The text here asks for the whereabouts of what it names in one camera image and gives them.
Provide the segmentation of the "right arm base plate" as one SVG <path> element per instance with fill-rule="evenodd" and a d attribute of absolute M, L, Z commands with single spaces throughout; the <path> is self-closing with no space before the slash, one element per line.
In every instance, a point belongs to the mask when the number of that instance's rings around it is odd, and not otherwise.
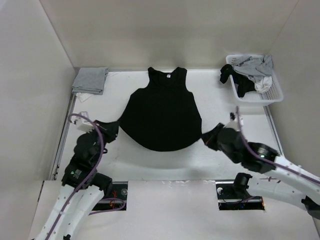
<path fill-rule="evenodd" d="M 236 192 L 232 183 L 216 184 L 218 208 L 220 211 L 264 211 L 265 204 L 261 196 L 252 196 L 246 190 Z"/>

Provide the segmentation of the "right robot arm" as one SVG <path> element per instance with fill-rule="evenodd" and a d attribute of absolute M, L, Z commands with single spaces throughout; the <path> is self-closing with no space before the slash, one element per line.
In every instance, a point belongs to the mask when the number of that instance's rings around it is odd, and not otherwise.
<path fill-rule="evenodd" d="M 267 197 L 294 205 L 315 219 L 320 218 L 320 178 L 292 163 L 275 149 L 247 141 L 238 122 L 219 123 L 202 134 L 201 139 L 208 148 L 221 151 L 233 163 L 263 176 L 258 178 L 238 173 L 231 189 L 236 197 Z"/>

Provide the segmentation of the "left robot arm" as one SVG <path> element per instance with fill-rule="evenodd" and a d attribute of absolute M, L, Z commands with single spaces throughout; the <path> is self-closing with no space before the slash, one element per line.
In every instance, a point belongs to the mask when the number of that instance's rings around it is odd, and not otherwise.
<path fill-rule="evenodd" d="M 103 123 L 82 134 L 74 155 L 64 171 L 59 195 L 37 240 L 74 240 L 100 200 L 112 195 L 113 180 L 97 171 L 97 166 L 119 132 L 115 122 Z"/>

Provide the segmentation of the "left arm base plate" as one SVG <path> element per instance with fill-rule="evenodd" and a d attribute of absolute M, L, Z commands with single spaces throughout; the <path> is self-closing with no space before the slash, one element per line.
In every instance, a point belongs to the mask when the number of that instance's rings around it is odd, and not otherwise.
<path fill-rule="evenodd" d="M 114 182 L 111 190 L 105 194 L 92 209 L 93 211 L 115 210 L 127 202 L 128 182 Z"/>

